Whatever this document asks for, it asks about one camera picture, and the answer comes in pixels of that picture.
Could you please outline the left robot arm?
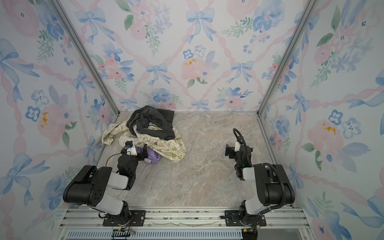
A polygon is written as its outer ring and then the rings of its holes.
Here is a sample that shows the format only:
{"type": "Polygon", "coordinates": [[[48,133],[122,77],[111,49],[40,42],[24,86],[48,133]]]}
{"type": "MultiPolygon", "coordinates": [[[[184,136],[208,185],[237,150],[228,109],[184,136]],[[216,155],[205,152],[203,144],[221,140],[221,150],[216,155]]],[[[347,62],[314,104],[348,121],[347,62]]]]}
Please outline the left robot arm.
{"type": "Polygon", "coordinates": [[[129,141],[118,155],[116,172],[112,167],[84,166],[64,190],[63,200],[97,210],[104,227],[142,227],[146,211],[131,211],[126,201],[116,199],[106,190],[130,191],[136,181],[139,162],[148,157],[148,151],[139,150],[129,141]]]}

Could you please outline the left aluminium corner post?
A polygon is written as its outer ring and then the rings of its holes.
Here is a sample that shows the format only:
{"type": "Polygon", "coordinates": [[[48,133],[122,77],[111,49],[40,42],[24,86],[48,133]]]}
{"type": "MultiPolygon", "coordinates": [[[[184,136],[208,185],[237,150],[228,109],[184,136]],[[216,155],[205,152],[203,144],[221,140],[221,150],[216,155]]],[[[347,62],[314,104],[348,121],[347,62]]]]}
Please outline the left aluminium corner post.
{"type": "Polygon", "coordinates": [[[113,113],[118,116],[120,111],[117,108],[117,105],[115,104],[111,94],[109,93],[106,84],[101,79],[96,66],[92,62],[91,56],[89,55],[87,49],[85,48],[85,45],[81,41],[81,38],[79,34],[77,33],[74,25],[69,19],[69,16],[67,15],[66,11],[64,10],[62,4],[60,1],[48,1],[48,4],[53,9],[54,13],[57,15],[60,23],[63,25],[63,28],[65,31],[69,34],[70,38],[72,39],[74,43],[74,47],[81,56],[81,60],[84,62],[85,66],[91,73],[92,77],[96,81],[101,93],[104,95],[107,103],[112,108],[113,113]]]}

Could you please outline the dark grey cloth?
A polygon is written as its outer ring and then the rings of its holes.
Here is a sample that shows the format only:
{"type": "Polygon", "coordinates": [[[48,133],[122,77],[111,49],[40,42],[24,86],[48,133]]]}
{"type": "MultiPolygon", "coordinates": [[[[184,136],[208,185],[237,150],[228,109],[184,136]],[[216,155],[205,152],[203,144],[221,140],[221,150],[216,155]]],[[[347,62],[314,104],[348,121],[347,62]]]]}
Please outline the dark grey cloth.
{"type": "Polygon", "coordinates": [[[127,121],[127,127],[132,135],[137,136],[134,126],[140,134],[160,138],[161,140],[175,139],[173,131],[174,111],[155,109],[145,106],[134,111],[127,121]]]}

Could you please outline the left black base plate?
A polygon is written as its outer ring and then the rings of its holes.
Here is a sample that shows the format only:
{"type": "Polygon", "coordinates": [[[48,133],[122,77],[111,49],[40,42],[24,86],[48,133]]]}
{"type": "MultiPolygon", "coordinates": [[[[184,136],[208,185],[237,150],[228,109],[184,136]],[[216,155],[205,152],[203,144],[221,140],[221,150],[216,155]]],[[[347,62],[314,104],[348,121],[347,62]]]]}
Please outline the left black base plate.
{"type": "Polygon", "coordinates": [[[130,210],[120,215],[106,214],[103,227],[142,227],[146,218],[145,210],[130,210]]]}

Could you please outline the purple cloth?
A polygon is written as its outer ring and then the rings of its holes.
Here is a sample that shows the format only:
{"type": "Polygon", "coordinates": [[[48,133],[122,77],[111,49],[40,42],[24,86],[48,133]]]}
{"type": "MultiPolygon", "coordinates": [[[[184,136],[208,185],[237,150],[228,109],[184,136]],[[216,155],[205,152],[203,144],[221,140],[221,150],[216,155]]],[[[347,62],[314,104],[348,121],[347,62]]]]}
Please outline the purple cloth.
{"type": "Polygon", "coordinates": [[[149,155],[149,157],[144,160],[144,163],[148,165],[156,165],[160,161],[162,156],[159,153],[155,152],[152,148],[148,147],[147,145],[145,145],[142,149],[144,148],[147,149],[148,155],[149,155]]]}

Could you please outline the aluminium corner post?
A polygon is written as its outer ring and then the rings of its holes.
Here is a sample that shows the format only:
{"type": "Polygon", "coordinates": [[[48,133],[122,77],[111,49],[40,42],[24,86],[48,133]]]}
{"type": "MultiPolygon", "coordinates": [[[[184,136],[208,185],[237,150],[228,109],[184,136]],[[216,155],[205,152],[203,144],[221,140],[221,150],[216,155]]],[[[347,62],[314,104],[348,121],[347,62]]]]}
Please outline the aluminium corner post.
{"type": "Polygon", "coordinates": [[[266,94],[263,98],[262,104],[260,105],[260,107],[257,111],[258,117],[262,116],[263,112],[266,110],[267,105],[268,105],[268,101],[274,92],[274,88],[279,83],[280,78],[283,74],[283,71],[284,71],[285,67],[288,65],[296,47],[297,47],[298,41],[300,40],[300,38],[304,32],[304,28],[307,26],[317,3],[318,3],[318,1],[316,1],[316,0],[310,0],[310,1],[308,1],[306,7],[304,8],[304,11],[303,11],[303,14],[300,18],[300,21],[299,21],[298,25],[296,26],[295,31],[293,32],[292,38],[291,38],[289,44],[287,45],[287,48],[286,48],[286,50],[282,56],[282,61],[280,62],[279,67],[277,68],[276,73],[274,74],[274,77],[272,78],[271,83],[270,83],[269,87],[267,88],[267,91],[266,91],[266,94]]]}
{"type": "Polygon", "coordinates": [[[63,25],[63,28],[65,31],[69,34],[70,38],[72,39],[74,43],[74,47],[81,56],[81,60],[84,62],[85,66],[91,73],[92,77],[96,81],[101,93],[104,95],[107,103],[112,108],[113,113],[118,116],[120,111],[117,108],[117,105],[115,104],[111,94],[109,93],[106,84],[101,79],[96,66],[92,62],[91,56],[89,55],[87,49],[85,48],[85,45],[81,41],[81,38],[79,34],[77,33],[74,25],[69,19],[69,16],[67,15],[66,11],[64,10],[62,4],[60,1],[48,1],[48,4],[53,9],[54,13],[57,15],[60,23],[63,25]]]}

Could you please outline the aluminium mounting rail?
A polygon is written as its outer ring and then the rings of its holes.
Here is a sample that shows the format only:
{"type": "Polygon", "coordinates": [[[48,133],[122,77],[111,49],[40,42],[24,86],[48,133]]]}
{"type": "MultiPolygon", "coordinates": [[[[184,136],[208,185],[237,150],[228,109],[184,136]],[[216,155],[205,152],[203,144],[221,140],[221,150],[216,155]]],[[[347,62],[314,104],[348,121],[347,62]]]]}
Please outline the aluminium mounting rail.
{"type": "Polygon", "coordinates": [[[300,208],[283,207],[248,226],[229,216],[234,208],[131,207],[131,224],[104,226],[101,214],[85,207],[67,210],[56,240],[313,240],[300,208]]]}

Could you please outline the right aluminium corner post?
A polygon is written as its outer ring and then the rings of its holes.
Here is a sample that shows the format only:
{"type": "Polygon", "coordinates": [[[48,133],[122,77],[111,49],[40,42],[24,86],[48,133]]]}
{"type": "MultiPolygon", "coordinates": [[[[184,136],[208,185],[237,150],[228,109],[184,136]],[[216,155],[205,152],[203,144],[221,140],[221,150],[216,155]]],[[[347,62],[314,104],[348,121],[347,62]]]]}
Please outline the right aluminium corner post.
{"type": "Polygon", "coordinates": [[[292,38],[291,38],[289,44],[287,45],[287,48],[286,48],[286,50],[282,56],[282,61],[280,62],[279,67],[277,68],[276,73],[274,74],[274,77],[272,78],[271,83],[270,83],[269,87],[267,88],[267,91],[266,91],[266,94],[263,98],[262,104],[260,105],[260,107],[257,111],[258,117],[262,116],[263,112],[266,110],[267,105],[268,105],[268,101],[274,92],[274,88],[279,83],[280,78],[283,74],[283,71],[284,71],[285,67],[288,65],[296,47],[297,47],[298,41],[300,40],[300,38],[304,32],[304,28],[307,26],[317,3],[318,3],[318,1],[316,1],[316,0],[310,0],[310,1],[308,1],[306,7],[304,8],[304,11],[303,11],[303,14],[300,18],[300,21],[299,21],[298,25],[296,26],[295,31],[293,32],[292,38]]]}

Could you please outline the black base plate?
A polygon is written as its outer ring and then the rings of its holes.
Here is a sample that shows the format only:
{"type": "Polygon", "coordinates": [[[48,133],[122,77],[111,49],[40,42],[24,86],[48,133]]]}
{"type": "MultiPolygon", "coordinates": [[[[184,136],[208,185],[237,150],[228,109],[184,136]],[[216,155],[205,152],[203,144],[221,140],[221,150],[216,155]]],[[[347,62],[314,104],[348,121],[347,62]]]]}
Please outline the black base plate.
{"type": "Polygon", "coordinates": [[[142,227],[146,218],[145,210],[130,210],[120,215],[106,214],[103,227],[142,227]]]}
{"type": "Polygon", "coordinates": [[[260,215],[248,215],[240,213],[240,211],[226,210],[220,219],[225,220],[227,227],[266,227],[266,219],[260,215]]]}

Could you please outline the cream green patterned cloth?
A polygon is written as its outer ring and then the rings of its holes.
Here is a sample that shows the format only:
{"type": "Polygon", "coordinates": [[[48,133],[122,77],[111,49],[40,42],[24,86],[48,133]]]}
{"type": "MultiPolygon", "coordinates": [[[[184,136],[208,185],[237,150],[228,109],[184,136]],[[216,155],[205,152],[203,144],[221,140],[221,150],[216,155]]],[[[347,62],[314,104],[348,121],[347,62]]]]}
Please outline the cream green patterned cloth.
{"type": "Polygon", "coordinates": [[[102,134],[102,143],[110,146],[114,140],[117,140],[120,147],[125,147],[127,141],[132,141],[136,147],[140,148],[147,145],[173,163],[180,162],[186,156],[185,144],[175,127],[173,127],[175,138],[173,140],[162,140],[158,137],[139,133],[136,126],[134,126],[134,132],[131,133],[127,123],[127,121],[124,121],[118,124],[110,124],[102,134]]]}

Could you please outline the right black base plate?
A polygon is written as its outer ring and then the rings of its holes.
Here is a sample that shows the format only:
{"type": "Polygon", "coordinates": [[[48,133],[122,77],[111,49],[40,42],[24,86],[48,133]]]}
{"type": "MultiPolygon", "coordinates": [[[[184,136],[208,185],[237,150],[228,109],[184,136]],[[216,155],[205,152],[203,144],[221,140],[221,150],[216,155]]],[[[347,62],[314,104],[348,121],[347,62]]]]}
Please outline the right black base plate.
{"type": "Polygon", "coordinates": [[[226,210],[220,219],[225,220],[227,227],[266,227],[266,219],[260,215],[248,215],[240,213],[240,211],[226,210]]]}

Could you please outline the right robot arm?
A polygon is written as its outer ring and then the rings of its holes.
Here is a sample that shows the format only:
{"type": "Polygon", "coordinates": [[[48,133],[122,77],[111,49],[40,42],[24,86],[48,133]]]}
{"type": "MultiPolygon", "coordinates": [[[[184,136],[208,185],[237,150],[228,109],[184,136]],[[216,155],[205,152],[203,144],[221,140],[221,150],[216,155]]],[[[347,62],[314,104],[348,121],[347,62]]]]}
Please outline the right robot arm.
{"type": "Polygon", "coordinates": [[[227,227],[265,227],[267,213],[295,201],[295,192],[282,165],[250,162],[253,149],[236,143],[226,145],[225,156],[235,160],[236,176],[241,181],[254,182],[256,194],[245,200],[237,211],[226,210],[221,219],[227,227]]]}

